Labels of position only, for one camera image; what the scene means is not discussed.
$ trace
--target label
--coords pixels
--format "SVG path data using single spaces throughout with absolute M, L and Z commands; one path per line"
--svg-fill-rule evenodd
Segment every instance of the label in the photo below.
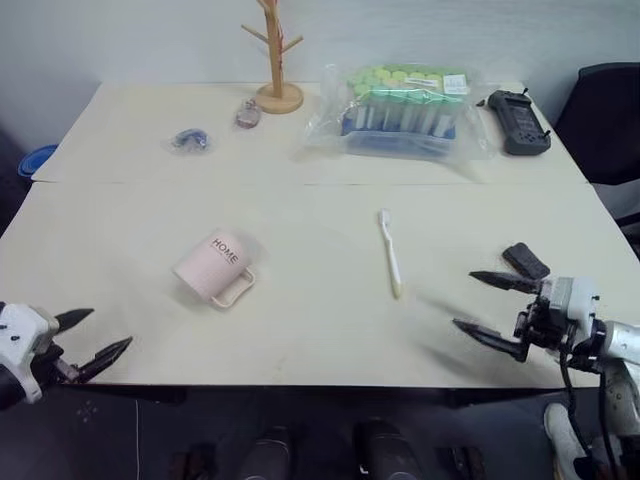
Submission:
M 219 238 L 216 238 L 213 242 L 211 242 L 211 247 L 219 252 L 228 264 L 233 265 L 238 261 L 238 255 Z
M 425 78 L 407 77 L 405 79 L 404 83 L 407 83 L 409 85 L 418 85 L 420 87 L 433 87 L 433 88 L 437 88 L 438 87 L 438 81 L 437 80 L 428 80 L 428 79 L 425 79 Z
M 445 75 L 442 77 L 444 83 L 444 93 L 447 95 L 466 95 L 469 93 L 467 87 L 467 77 L 463 74 Z

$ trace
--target white toothbrush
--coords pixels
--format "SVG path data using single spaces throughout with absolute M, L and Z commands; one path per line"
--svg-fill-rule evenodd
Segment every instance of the white toothbrush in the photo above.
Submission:
M 400 280 L 400 270 L 398 269 L 398 260 L 396 254 L 393 251 L 393 240 L 391 233 L 389 232 L 389 225 L 391 224 L 391 214 L 389 210 L 383 208 L 378 213 L 378 222 L 380 228 L 382 228 L 382 234 L 384 235 L 384 243 L 387 247 L 387 260 L 389 261 L 389 269 L 391 270 L 391 288 L 393 289 L 393 296 L 398 299 L 402 295 L 402 280 Z

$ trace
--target black chair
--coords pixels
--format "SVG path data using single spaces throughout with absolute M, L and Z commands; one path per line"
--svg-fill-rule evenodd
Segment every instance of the black chair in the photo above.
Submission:
M 640 63 L 580 69 L 555 130 L 590 183 L 640 179 Z M 616 222 L 640 223 L 640 212 Z
M 0 236 L 27 195 L 27 182 L 17 174 L 17 165 L 23 155 L 0 131 Z

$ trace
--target plastic bag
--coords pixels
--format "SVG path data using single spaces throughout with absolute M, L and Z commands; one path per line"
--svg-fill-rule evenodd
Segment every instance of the plastic bag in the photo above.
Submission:
M 494 89 L 461 68 L 384 64 L 343 73 L 329 65 L 306 143 L 396 158 L 491 158 L 497 150 L 475 103 Z
M 177 133 L 169 142 L 168 148 L 177 155 L 201 154 L 211 148 L 211 139 L 204 130 L 189 128 Z
M 236 112 L 235 124 L 241 128 L 249 129 L 260 122 L 262 109 L 253 98 L 242 102 L 242 106 Z

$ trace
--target blue container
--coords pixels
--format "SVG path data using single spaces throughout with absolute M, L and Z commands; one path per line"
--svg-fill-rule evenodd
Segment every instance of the blue container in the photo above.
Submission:
M 53 155 L 56 148 L 58 148 L 58 145 L 47 145 L 46 147 L 38 148 L 29 153 L 22 159 L 20 165 L 18 165 L 18 175 L 30 179 L 31 176 L 36 173 L 36 170 Z

